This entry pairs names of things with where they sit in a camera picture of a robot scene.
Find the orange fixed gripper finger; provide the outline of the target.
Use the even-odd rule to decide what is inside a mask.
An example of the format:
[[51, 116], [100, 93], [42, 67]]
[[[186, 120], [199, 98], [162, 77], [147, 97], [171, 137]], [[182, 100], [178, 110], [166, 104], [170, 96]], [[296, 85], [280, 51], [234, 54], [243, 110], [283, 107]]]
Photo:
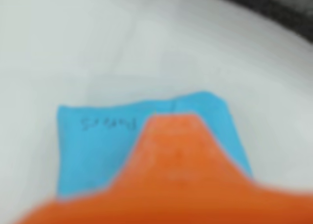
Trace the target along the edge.
[[313, 197], [245, 176], [199, 117], [151, 117], [106, 191], [50, 202], [23, 224], [310, 224]]

